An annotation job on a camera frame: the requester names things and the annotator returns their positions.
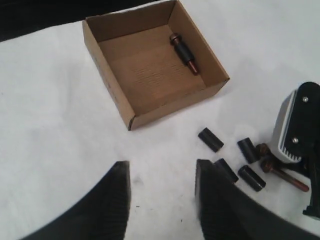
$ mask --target open cardboard box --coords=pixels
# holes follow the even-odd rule
[[[170,45],[182,35],[194,76]],[[83,21],[85,44],[128,130],[215,95],[229,76],[179,1]]]

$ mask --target box flap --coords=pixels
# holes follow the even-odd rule
[[[87,22],[82,22],[83,36],[86,47],[88,48],[99,72],[103,79],[103,82],[108,89],[120,115],[128,129],[131,128],[132,120],[135,117],[135,113],[128,102],[125,94],[123,93],[119,83],[116,80],[107,60],[105,59],[95,37],[93,36]]]
[[[98,43],[168,24],[176,1],[87,17],[86,21]]]

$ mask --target bolt head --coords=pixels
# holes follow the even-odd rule
[[[297,144],[297,143],[299,143],[299,139],[296,138],[296,137],[294,137],[294,138],[292,138],[292,142],[293,142],[294,144]]]

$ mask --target white table surface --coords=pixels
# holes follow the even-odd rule
[[[125,239],[203,239],[196,159],[224,157],[237,171],[246,163],[237,141],[267,142],[285,97],[303,82],[320,83],[320,2],[181,1],[231,80],[215,97],[131,132],[85,47],[81,22],[0,43],[0,239],[49,223],[123,160],[132,190]],[[225,143],[218,154],[198,139],[204,127]],[[310,192],[252,168],[265,189],[236,185],[320,236],[320,222],[302,215]]]

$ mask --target copper pin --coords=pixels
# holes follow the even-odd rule
[[[197,65],[195,64],[195,57],[188,48],[188,46],[182,41],[180,34],[173,33],[170,35],[170,43],[174,46],[175,52],[178,54],[182,62],[189,67],[194,75],[199,74]]]
[[[293,176],[287,174],[286,172],[282,171],[281,169],[275,168],[275,163],[274,161],[269,158],[264,160],[261,163],[261,168],[262,171],[264,173],[274,173],[275,175],[277,175],[278,177],[280,177],[281,179],[287,181],[288,183],[292,184],[293,186],[295,186],[297,189],[300,189],[303,192],[308,192],[309,191],[309,187],[307,185],[305,185],[303,182],[299,181],[298,179],[294,178]]]

